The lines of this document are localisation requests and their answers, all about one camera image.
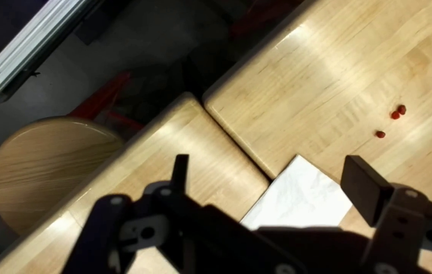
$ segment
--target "wooden panel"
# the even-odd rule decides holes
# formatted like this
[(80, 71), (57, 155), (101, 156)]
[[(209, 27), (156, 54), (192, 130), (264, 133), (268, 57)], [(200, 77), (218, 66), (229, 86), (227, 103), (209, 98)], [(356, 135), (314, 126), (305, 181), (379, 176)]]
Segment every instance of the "wooden panel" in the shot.
[(28, 232), (122, 143), (115, 132), (81, 118), (22, 127), (0, 147), (2, 217), (17, 232)]
[[(399, 103), (408, 112), (391, 120)], [(206, 105), (273, 178), (300, 153), (340, 181), (359, 153), (432, 197), (432, 1), (320, 0)], [(370, 232), (356, 217), (344, 226)]]
[[(145, 185), (169, 179), (177, 153), (191, 153), (189, 194), (241, 219), (268, 179), (191, 95), (137, 135), (104, 172), (0, 260), (0, 272), (58, 272), (93, 202), (107, 193), (140, 197)], [(159, 252), (145, 251), (133, 272), (171, 272)]]

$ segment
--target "round wooden stool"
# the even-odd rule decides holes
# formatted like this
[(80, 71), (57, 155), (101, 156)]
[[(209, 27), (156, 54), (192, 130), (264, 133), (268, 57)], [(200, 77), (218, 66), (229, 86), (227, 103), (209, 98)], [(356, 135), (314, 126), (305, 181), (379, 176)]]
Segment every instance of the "round wooden stool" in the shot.
[(63, 117), (32, 123), (0, 147), (0, 214), (28, 232), (122, 146), (115, 132)]

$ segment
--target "red debris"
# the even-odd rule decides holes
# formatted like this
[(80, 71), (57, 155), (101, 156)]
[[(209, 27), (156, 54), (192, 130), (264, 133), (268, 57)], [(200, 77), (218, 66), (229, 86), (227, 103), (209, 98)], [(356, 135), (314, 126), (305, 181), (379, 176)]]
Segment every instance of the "red debris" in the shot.
[(397, 106), (397, 112), (400, 112), (402, 115), (405, 115), (407, 111), (408, 111), (408, 108), (405, 105)]
[(378, 138), (385, 138), (387, 133), (385, 133), (384, 130), (376, 130), (375, 135), (376, 135)]
[(390, 114), (391, 118), (399, 120), (400, 118), (400, 112), (394, 111), (393, 114)]

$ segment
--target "stool seat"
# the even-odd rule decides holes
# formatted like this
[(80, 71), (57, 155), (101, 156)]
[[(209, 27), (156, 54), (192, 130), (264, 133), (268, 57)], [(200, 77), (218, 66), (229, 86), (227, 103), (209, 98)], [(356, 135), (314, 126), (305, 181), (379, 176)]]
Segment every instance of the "stool seat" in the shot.
[(61, 117), (17, 130), (0, 147), (0, 214), (28, 232), (122, 146), (115, 132)]

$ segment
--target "white paper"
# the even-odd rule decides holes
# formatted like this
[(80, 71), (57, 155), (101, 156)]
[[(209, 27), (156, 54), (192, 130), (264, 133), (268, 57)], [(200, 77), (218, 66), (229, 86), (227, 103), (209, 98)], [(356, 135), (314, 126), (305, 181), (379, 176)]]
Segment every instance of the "white paper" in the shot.
[(245, 214), (242, 223), (250, 229), (337, 226), (350, 207), (352, 202), (340, 184), (303, 156), (296, 156)]

